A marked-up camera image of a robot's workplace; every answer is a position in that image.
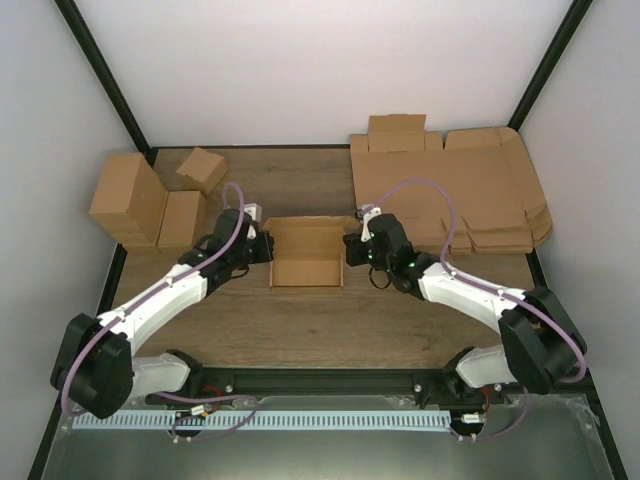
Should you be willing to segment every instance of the flattened cardboard box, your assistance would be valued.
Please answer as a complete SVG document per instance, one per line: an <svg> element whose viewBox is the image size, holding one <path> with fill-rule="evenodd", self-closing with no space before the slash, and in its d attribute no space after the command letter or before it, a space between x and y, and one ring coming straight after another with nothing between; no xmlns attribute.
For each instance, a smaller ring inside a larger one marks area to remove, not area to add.
<svg viewBox="0 0 640 480"><path fill-rule="evenodd" d="M142 154L110 155L89 214L123 245L153 246L168 192Z"/></svg>
<svg viewBox="0 0 640 480"><path fill-rule="evenodd" d="M199 191L169 192L158 237L161 253L182 255L204 235L207 200Z"/></svg>
<svg viewBox="0 0 640 480"><path fill-rule="evenodd" d="M200 190L207 197L227 173L227 162L222 155L194 148L176 173L185 189Z"/></svg>
<svg viewBox="0 0 640 480"><path fill-rule="evenodd" d="M551 233L551 214L531 159L508 127L425 132L426 115L372 116L368 135L352 135L351 166L358 206L395 185L426 178L456 208L453 253L528 253ZM389 197L383 211L403 222L414 245L437 252L450 228L446 201L414 184Z"/></svg>
<svg viewBox="0 0 640 480"><path fill-rule="evenodd" d="M287 293L332 292L343 286L345 228L350 217L272 217L263 229L274 239L269 284Z"/></svg>

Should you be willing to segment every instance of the open cardboard box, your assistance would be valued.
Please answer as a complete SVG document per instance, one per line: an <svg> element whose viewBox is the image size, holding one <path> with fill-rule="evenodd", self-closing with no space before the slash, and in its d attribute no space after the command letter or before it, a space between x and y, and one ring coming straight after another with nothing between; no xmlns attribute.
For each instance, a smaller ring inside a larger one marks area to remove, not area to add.
<svg viewBox="0 0 640 480"><path fill-rule="evenodd" d="M368 135L352 135L351 166L358 206L373 203L411 178L430 179L456 212L452 253L528 253L551 233L551 214L517 132L508 127L425 132L426 115L372 116ZM389 197L412 243L438 251L451 225L442 195L414 184Z"/></svg>
<svg viewBox="0 0 640 480"><path fill-rule="evenodd" d="M263 229L274 239L269 285L274 292L333 292L342 289L345 228L351 217L272 217Z"/></svg>

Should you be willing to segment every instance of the red wire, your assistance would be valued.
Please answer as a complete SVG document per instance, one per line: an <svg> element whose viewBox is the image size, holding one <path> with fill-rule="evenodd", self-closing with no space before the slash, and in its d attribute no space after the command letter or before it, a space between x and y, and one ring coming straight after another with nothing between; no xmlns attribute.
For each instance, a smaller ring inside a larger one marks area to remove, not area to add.
<svg viewBox="0 0 640 480"><path fill-rule="evenodd" d="M484 407L484 419L487 421L489 418L489 409L491 408L491 400L489 399L489 389L484 386L482 387L482 393L484 393L484 399L486 400L486 405Z"/></svg>
<svg viewBox="0 0 640 480"><path fill-rule="evenodd" d="M214 387L213 385L205 385L205 386L202 388L202 391L203 391L203 392L213 392L213 393L215 393L215 394L216 394L216 397L221 397L221 396L222 396L222 390L220 390L218 387ZM214 412L217 412L219 408L220 408L220 404L219 404L219 403L216 403L216 404L213 406L213 409L209 412L209 414L212 414L212 413L214 413Z"/></svg>

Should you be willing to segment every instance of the black frame edge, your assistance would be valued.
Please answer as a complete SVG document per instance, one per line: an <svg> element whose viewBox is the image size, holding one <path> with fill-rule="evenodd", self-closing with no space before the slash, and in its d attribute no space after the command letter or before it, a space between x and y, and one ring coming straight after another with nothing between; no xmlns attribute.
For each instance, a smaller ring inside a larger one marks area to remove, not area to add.
<svg viewBox="0 0 640 480"><path fill-rule="evenodd" d="M613 433L609 427L609 422L607 421L607 416L605 415L602 404L600 403L598 393L595 392L594 398L587 396L587 400L589 401L589 408L591 409L591 412L594 413L600 421L598 433L600 434L600 441L604 447L604 453L607 456L607 460L609 460L609 466L611 467L613 478L615 480L628 480L629 477L627 475L627 471L622 463L620 452L618 452L618 446L613 438Z"/></svg>
<svg viewBox="0 0 640 480"><path fill-rule="evenodd" d="M540 264L540 258L538 258L538 252L534 248L531 253L526 254L527 264L529 265L529 272L531 272L531 278L533 279L533 285L536 287L548 287L547 279L544 277L544 271Z"/></svg>
<svg viewBox="0 0 640 480"><path fill-rule="evenodd" d="M69 29L73 33L73 36L78 41L78 45L80 45L80 48L84 52L91 68L93 68L96 77L98 77L98 80L102 84L109 100L111 100L113 108L115 108L118 113L118 116L120 117L120 120L122 120L127 132L129 132L136 148L139 152L147 155L151 147L144 137L137 120L133 116L133 112L131 111L131 108L129 108L129 104L113 77L111 69L102 56L93 35L89 31L89 27L85 23L84 18L82 18L82 14L80 13L78 6L73 0L55 0L55 3L67 22L67 25L69 25Z"/></svg>
<svg viewBox="0 0 640 480"><path fill-rule="evenodd" d="M111 266L109 267L109 273L107 274L107 280L105 281L102 296L100 297L100 303L98 304L98 315L111 309L126 259L127 251L122 245L116 245L113 260L111 260Z"/></svg>
<svg viewBox="0 0 640 480"><path fill-rule="evenodd" d="M578 29L578 26L582 22L585 14L589 10L593 0L573 0L573 3L567 10L562 23L558 27L556 34L553 36L547 51L545 52L538 68L536 68L529 85L527 86L518 106L516 107L511 120L509 120L508 126L518 131L522 127L527 115L531 111L531 108L536 103L538 95L542 92L542 89L547 83L547 80L551 76L558 60L562 56L565 48L569 45L573 34Z"/></svg>
<svg viewBox="0 0 640 480"><path fill-rule="evenodd" d="M60 397L58 397L53 406L53 411L49 416L49 421L47 422L44 434L42 435L42 440L40 441L40 446L38 447L36 456L31 464L31 470L29 470L29 476L27 477L29 480L40 480L44 475L44 469L46 468L47 461L49 460L49 452L51 451L51 446L53 445L53 439L56 436L61 416L62 408L60 407Z"/></svg>

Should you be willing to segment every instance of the black joint housing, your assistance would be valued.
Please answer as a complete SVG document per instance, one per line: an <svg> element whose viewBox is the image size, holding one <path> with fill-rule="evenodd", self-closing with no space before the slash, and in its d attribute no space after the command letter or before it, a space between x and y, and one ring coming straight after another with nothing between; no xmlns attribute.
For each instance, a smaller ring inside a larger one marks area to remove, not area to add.
<svg viewBox="0 0 640 480"><path fill-rule="evenodd" d="M347 265L369 264L375 270L385 271L397 290L423 300L418 280L438 258L415 252L404 227L391 213L372 218L367 228L371 234L368 242L361 241L360 233L343 236Z"/></svg>
<svg viewBox="0 0 640 480"><path fill-rule="evenodd" d="M546 287L525 293L525 301L548 315L585 354L587 344L556 295ZM507 364L513 376L532 393L545 395L570 374L577 359L569 345L546 323L521 306L498 321Z"/></svg>
<svg viewBox="0 0 640 480"><path fill-rule="evenodd" d="M102 329L95 318L77 315L67 325L51 372L51 385L62 390L76 357ZM69 397L98 418L117 412L133 388L131 344L112 332L100 339L73 377Z"/></svg>
<svg viewBox="0 0 640 480"><path fill-rule="evenodd" d="M207 279L207 295L231 280L234 270L246 270L251 264L268 263L273 259L273 238L267 232L261 232L248 213L229 208L218 217L213 233L199 239L178 263L196 267L218 253L232 237L239 215L243 215L242 223L233 244L220 258L200 269L200 275ZM250 239L252 227L256 235Z"/></svg>

